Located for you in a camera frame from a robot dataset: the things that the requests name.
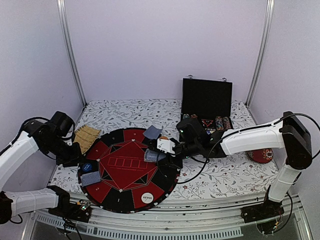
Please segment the blue small blind button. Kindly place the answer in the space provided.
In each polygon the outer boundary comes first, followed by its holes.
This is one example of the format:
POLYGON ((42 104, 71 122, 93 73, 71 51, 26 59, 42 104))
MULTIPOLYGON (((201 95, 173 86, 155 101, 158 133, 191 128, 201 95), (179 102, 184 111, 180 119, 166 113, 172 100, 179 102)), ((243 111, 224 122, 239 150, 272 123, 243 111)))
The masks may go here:
POLYGON ((90 163, 85 163, 82 165, 81 169, 85 173, 90 172, 92 170, 92 165, 90 163))

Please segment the single blue playing card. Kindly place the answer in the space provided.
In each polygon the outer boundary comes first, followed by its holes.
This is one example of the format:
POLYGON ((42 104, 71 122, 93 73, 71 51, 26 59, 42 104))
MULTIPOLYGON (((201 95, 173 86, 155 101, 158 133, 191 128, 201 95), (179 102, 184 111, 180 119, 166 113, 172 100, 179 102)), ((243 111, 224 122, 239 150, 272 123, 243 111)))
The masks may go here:
POLYGON ((155 126, 151 125, 143 132, 143 135, 150 140, 156 140, 161 132, 162 129, 156 128, 155 126))

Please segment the blue checkered card deck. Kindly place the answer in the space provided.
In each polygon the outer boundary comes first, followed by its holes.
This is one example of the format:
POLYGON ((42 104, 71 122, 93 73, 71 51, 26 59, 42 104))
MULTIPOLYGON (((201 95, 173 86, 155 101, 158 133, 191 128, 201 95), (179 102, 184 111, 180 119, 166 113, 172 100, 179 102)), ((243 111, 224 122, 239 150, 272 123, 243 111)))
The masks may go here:
POLYGON ((144 153, 143 160, 148 163, 156 163, 166 157, 166 154, 163 152, 153 151, 150 149, 146 149, 144 153))

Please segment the white dealer button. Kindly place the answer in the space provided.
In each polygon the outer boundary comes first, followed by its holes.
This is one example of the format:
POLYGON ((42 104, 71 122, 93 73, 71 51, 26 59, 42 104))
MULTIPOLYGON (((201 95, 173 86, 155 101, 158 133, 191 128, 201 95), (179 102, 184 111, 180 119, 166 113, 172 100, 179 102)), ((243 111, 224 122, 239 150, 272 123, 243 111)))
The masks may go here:
POLYGON ((150 192, 145 192, 141 195, 141 201, 144 204, 150 204, 154 200, 154 196, 150 192))

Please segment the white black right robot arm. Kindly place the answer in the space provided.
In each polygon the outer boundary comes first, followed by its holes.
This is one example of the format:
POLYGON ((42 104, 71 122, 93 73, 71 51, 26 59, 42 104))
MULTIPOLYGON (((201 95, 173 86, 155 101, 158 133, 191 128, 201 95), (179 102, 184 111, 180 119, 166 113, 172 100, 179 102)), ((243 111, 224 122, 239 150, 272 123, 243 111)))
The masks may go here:
POLYGON ((195 118, 185 118, 176 126, 180 140, 159 137, 156 149, 166 153, 167 159, 174 163, 196 155, 210 159, 240 152, 260 154, 267 159, 271 156, 270 150, 284 149, 284 163, 268 187, 266 201, 258 208, 262 218, 269 218, 278 210, 278 204, 301 172, 310 167, 315 158, 312 154, 311 134, 298 117, 298 113, 286 111, 281 118, 265 124, 216 130, 211 134, 195 118))

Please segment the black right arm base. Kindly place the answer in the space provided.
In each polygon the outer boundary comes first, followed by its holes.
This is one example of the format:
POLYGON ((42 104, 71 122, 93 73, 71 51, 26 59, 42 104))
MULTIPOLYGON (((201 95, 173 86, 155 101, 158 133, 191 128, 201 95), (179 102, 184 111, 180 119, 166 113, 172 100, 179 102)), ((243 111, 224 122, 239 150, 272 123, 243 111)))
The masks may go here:
POLYGON ((280 216, 284 212, 285 211, 281 203, 263 202, 260 204, 241 208, 240 216, 245 223, 251 223, 280 216))

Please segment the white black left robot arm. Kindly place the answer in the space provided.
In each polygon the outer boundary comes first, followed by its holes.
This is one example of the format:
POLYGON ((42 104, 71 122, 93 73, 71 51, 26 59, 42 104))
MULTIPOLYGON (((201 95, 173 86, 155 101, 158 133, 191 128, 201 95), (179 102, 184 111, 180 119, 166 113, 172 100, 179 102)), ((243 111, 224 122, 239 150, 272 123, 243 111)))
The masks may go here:
POLYGON ((74 142, 75 122, 57 111, 50 119, 31 117, 25 120, 14 139, 0 152, 0 222, 36 210, 49 209, 55 215, 70 219, 76 204, 70 194, 58 186, 36 183, 39 167, 31 169, 31 161, 40 161, 40 154, 57 165, 75 166, 82 158, 80 145, 74 142))

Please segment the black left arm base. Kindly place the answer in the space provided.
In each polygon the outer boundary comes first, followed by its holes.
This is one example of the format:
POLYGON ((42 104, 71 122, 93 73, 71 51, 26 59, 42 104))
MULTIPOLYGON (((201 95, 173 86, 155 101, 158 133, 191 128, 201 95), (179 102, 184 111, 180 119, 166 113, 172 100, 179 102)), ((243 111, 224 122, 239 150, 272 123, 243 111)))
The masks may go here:
POLYGON ((68 220, 88 223, 91 217, 91 202, 88 200, 79 200, 76 203, 49 208, 48 213, 68 220))

